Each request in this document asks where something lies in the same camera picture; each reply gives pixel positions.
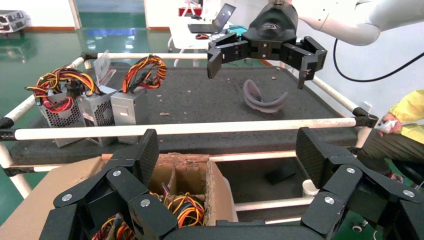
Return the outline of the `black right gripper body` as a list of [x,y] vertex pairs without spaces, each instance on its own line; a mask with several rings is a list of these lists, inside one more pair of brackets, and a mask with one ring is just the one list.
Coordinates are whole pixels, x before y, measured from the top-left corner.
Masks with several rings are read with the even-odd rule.
[[269,3],[241,35],[247,41],[247,56],[251,59],[285,61],[288,48],[295,45],[298,13],[290,3]]

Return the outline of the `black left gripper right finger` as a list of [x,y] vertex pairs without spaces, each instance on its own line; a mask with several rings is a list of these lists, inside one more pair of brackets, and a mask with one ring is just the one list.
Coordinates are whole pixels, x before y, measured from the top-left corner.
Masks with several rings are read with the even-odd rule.
[[424,196],[370,170],[347,148],[325,143],[308,127],[297,131],[296,156],[318,194],[300,224],[331,239],[348,212],[361,215],[385,240],[424,237]]

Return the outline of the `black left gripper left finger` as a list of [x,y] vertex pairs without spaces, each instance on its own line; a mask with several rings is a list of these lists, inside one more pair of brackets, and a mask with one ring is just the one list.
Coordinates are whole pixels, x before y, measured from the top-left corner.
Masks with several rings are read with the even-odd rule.
[[148,189],[158,158],[157,132],[148,129],[137,144],[116,151],[100,172],[54,199],[40,238],[87,240],[119,213],[138,240],[164,239],[178,222]]

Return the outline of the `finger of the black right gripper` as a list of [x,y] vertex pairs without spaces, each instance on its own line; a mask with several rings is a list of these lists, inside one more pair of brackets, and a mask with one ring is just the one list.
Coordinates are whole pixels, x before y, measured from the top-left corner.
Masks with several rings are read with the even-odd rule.
[[222,64],[246,59],[249,43],[236,33],[229,33],[209,42],[207,51],[207,76],[213,79]]
[[281,46],[281,61],[298,70],[297,88],[300,90],[306,81],[313,80],[315,73],[323,69],[326,56],[327,50],[311,36]]

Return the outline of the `bystander bare hand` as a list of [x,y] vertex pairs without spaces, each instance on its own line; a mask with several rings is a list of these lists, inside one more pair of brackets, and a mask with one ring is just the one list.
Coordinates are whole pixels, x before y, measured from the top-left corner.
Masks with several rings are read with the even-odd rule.
[[386,122],[394,122],[394,124],[392,124],[392,131],[398,131],[399,129],[402,128],[402,122],[400,120],[398,120],[398,118],[393,115],[392,113],[386,113],[382,119],[380,120],[380,125],[384,125]]

